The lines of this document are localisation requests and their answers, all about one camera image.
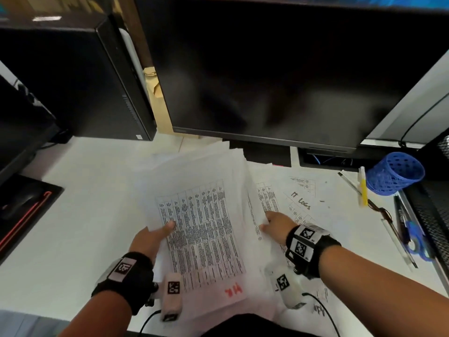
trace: mesh organizer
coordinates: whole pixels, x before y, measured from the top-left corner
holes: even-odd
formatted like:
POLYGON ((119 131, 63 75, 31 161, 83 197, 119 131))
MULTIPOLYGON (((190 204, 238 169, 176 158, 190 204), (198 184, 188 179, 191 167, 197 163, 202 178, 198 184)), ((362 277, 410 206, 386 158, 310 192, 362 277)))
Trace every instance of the mesh organizer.
POLYGON ((419 150, 416 158, 426 176, 403 191, 449 278, 449 129, 419 150))

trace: blue pen holder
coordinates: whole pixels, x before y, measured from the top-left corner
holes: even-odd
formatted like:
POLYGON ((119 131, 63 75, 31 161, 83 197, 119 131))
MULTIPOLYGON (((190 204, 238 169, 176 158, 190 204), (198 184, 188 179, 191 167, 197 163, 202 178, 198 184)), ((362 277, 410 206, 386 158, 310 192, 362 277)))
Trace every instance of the blue pen holder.
POLYGON ((376 194, 387 196, 421 181, 424 175, 424 167, 416 158, 392 152, 366 172, 366 186, 376 194))

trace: black computer case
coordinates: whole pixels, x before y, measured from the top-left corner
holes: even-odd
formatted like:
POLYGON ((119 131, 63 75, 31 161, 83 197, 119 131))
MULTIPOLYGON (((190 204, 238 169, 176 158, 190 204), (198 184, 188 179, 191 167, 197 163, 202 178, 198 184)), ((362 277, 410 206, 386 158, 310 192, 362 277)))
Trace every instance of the black computer case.
POLYGON ((10 17, 0 21, 0 42, 0 61, 62 129, 76 136, 153 139, 148 96, 113 16, 10 17))

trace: desk surface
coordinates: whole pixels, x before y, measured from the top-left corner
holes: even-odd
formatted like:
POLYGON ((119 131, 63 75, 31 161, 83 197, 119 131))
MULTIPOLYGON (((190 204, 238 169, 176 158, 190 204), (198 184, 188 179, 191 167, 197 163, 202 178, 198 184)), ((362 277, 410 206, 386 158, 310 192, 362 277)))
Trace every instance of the desk surface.
MULTIPOLYGON (((39 152, 24 174, 65 191, 0 266, 0 310, 71 320, 104 269, 146 226, 133 193, 133 163, 149 154, 193 150, 216 140, 163 134, 152 142, 75 137, 68 145, 39 152)), ((291 149, 291 157, 292 167, 300 168, 296 149, 291 149)), ((351 231, 351 250, 447 295, 431 263, 416 259, 419 269, 410 271, 379 215, 358 208, 347 184, 342 182, 335 191, 351 231)), ((392 198, 371 198, 394 213, 392 198)), ((143 308, 129 330, 139 331, 153 310, 143 308)), ((337 320, 345 336, 371 336, 346 307, 337 320)))

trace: monitor screen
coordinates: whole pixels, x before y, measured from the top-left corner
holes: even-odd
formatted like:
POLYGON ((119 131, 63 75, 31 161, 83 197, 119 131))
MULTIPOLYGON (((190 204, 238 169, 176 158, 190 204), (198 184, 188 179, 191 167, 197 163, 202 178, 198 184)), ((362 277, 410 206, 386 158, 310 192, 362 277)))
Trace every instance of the monitor screen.
POLYGON ((176 132, 350 151, 449 48, 430 11, 135 1, 176 132))

